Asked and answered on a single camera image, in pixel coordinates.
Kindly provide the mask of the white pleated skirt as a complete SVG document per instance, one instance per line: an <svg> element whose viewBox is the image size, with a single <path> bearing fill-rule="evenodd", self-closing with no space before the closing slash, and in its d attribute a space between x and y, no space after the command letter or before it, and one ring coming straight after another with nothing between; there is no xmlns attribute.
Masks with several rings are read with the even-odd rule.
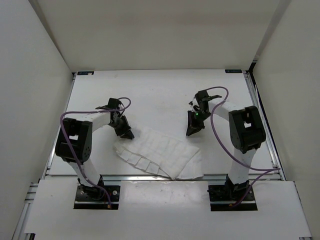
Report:
<svg viewBox="0 0 320 240"><path fill-rule="evenodd" d="M116 154L145 173L175 179L202 177L201 150L177 138L141 125L133 126L134 139L114 143Z"/></svg>

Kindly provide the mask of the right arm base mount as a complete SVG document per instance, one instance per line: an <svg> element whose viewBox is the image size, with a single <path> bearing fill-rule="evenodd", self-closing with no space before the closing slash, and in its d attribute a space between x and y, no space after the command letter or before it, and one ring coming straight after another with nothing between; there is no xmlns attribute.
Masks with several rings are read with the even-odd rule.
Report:
<svg viewBox="0 0 320 240"><path fill-rule="evenodd" d="M233 184L227 175L224 184L211 184L208 186L207 192L211 212L258 210L255 194L249 180Z"/></svg>

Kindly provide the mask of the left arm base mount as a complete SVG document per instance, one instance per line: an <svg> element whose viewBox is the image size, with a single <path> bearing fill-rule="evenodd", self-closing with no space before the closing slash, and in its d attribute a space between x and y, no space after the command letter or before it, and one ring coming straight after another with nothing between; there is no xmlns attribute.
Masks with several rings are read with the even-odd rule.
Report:
<svg viewBox="0 0 320 240"><path fill-rule="evenodd" d="M103 187L109 194L110 202L103 190L78 184L73 208L76 210L118 210L121 186L104 185Z"/></svg>

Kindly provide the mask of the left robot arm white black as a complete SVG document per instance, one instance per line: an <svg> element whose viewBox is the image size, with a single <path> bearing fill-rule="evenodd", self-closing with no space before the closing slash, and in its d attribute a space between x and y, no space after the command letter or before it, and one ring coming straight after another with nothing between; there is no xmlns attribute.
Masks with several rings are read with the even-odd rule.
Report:
<svg viewBox="0 0 320 240"><path fill-rule="evenodd" d="M93 133L104 126L113 128L121 139L135 138L126 116L119 110L69 111L60 117L55 145L55 154L74 169L79 183L88 187L87 194L93 200L100 200L105 194L102 177L90 159Z"/></svg>

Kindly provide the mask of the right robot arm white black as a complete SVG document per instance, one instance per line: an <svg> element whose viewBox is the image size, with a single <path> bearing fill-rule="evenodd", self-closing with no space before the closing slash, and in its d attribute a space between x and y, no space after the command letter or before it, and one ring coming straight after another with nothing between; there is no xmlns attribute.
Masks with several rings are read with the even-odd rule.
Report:
<svg viewBox="0 0 320 240"><path fill-rule="evenodd" d="M226 176L224 193L230 200L238 199L249 187L249 169L261 144L266 140L259 110L255 106L240 107L229 101L193 99L188 103L186 136L191 136L205 128L204 121L216 114L228 121L234 160Z"/></svg>

